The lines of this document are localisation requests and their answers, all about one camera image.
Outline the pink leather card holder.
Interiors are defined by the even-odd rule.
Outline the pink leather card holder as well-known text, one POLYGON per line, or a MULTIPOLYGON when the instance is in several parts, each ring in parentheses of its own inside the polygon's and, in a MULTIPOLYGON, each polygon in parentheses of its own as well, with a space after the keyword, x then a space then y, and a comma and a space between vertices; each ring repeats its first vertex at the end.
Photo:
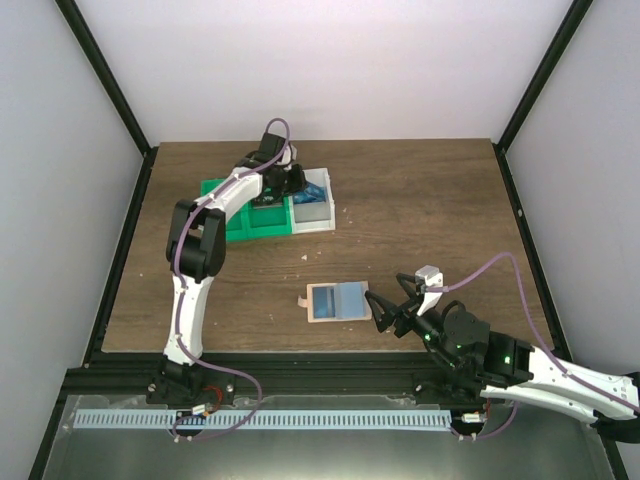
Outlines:
POLYGON ((306 310, 309 323, 369 321, 368 288, 367 281, 308 284, 297 305, 306 310))

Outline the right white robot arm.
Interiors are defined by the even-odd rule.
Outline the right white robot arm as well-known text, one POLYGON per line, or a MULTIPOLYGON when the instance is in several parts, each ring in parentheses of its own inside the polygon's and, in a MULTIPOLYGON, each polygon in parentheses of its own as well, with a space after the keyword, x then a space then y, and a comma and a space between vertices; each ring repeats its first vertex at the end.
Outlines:
POLYGON ((419 388, 446 400, 525 403, 570 416, 613 441, 639 441, 639 375, 606 374, 567 362, 542 347, 492 330, 454 300, 437 305, 443 276, 433 268, 396 280, 407 295, 395 304, 372 292, 364 297, 379 332, 409 333, 423 342, 439 373, 419 388))

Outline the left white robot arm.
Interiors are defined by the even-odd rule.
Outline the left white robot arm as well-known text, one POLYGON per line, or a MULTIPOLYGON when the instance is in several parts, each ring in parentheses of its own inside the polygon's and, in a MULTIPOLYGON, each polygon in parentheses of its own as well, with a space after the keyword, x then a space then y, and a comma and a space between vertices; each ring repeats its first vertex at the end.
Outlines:
POLYGON ((228 177, 194 200, 176 203, 166 246, 174 300, 163 351, 163 377, 196 394, 202 388, 202 328, 207 297, 226 258, 229 219, 245 205, 267 205, 306 186, 288 137, 266 131, 258 148, 245 155, 228 177))

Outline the blue card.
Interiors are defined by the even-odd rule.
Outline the blue card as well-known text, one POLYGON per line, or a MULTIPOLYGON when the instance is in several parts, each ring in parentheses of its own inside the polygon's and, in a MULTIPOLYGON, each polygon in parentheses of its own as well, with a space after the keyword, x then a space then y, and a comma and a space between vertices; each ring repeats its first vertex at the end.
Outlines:
POLYGON ((294 205, 323 203, 326 201, 326 191, 321 186, 308 183, 303 190, 296 192, 292 198, 294 205))

